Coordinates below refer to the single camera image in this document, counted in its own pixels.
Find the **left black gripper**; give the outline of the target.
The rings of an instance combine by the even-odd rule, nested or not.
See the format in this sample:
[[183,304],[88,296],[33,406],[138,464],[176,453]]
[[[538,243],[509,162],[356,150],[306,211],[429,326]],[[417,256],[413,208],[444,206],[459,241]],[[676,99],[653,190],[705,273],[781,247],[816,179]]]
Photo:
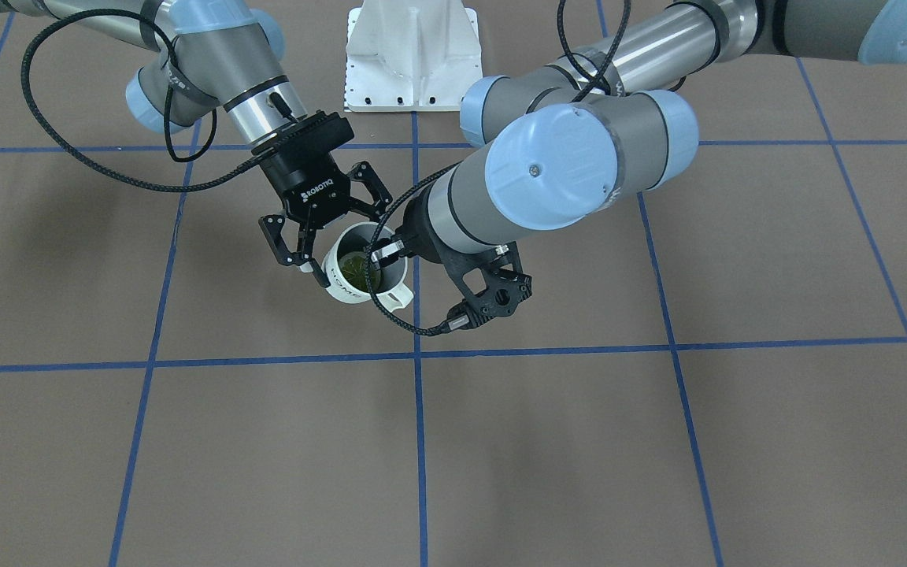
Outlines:
[[410,199],[404,209],[401,225],[395,230],[396,236],[388,227],[368,227],[363,252],[381,272],[400,259],[414,256],[427,262],[442,263],[438,247],[432,238],[428,216],[429,196],[429,193],[420,193]]

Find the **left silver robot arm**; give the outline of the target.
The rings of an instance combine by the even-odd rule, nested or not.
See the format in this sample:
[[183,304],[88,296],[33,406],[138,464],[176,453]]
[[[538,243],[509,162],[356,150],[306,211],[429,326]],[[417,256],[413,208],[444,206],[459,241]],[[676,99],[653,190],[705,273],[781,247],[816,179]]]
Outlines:
[[484,76],[458,108],[476,152],[415,193],[371,262],[449,268],[656,189],[701,141],[677,83],[745,54],[907,64],[907,1],[676,1],[525,76]]

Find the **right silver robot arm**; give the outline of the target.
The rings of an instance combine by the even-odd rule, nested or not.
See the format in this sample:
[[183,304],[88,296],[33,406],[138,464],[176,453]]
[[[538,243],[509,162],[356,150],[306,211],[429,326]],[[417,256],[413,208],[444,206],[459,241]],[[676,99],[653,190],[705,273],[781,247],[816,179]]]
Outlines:
[[40,127],[84,165],[119,182],[173,193],[172,184],[148,183],[98,164],[61,136],[40,111],[30,86],[36,51],[65,26],[86,25],[120,42],[156,54],[128,83],[125,98],[136,120],[163,135],[167,154],[180,157],[172,134],[217,111],[227,118],[252,152],[248,161],[212,182],[188,184],[183,193],[219,186],[254,166],[262,169],[282,204],[280,214],[259,221],[281,265],[295,265],[332,285],[314,258],[318,231],[349,213],[379,220],[391,197],[367,162],[343,172],[332,151],[353,139],[350,123],[338,113],[306,111],[280,61],[280,28],[266,13],[242,1],[0,1],[0,13],[47,16],[53,22],[23,54],[23,97]]

